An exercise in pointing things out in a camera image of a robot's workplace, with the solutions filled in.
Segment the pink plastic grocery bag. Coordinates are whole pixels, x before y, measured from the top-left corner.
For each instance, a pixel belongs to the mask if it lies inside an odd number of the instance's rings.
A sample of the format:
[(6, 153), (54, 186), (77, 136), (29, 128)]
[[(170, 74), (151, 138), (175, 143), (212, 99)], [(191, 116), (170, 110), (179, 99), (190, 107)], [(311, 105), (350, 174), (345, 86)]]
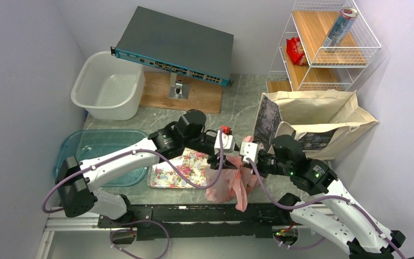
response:
[(239, 155), (226, 155), (225, 165), (227, 168), (219, 170), (210, 169), (208, 164), (204, 170), (206, 184), (205, 197), (214, 203), (224, 203), (233, 199), (237, 200), (235, 208), (244, 212), (247, 209), (247, 196), (258, 183), (258, 176), (247, 168)]

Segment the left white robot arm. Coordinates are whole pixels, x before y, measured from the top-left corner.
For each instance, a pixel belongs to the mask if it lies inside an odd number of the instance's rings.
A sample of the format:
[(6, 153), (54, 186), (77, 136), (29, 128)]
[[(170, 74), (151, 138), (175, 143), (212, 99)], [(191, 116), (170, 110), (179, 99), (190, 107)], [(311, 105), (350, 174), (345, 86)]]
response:
[(179, 157), (186, 148), (209, 155), (214, 168), (221, 171), (225, 154), (233, 152), (236, 144), (229, 128), (221, 127), (213, 137), (205, 129), (205, 122), (203, 112), (189, 110), (178, 121), (119, 151), (83, 161), (68, 157), (50, 192), (59, 194), (61, 210), (67, 217), (93, 212), (125, 227), (134, 217), (128, 198), (105, 192), (101, 187), (136, 169)]

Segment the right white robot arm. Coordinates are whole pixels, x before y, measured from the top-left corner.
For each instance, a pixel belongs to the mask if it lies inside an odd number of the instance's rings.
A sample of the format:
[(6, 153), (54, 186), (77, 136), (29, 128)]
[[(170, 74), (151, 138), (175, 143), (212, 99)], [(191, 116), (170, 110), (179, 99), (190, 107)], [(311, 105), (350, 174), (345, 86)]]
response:
[[(373, 218), (325, 162), (306, 157), (301, 145), (290, 135), (276, 137), (272, 147), (272, 154), (259, 150), (246, 161), (267, 198), (277, 206), (275, 216), (280, 223), (293, 221), (309, 227), (336, 244), (349, 258), (393, 258), (393, 253), (405, 257), (400, 251), (405, 235)], [(286, 193), (276, 201), (262, 181), (269, 174), (289, 177), (312, 200), (303, 202)]]

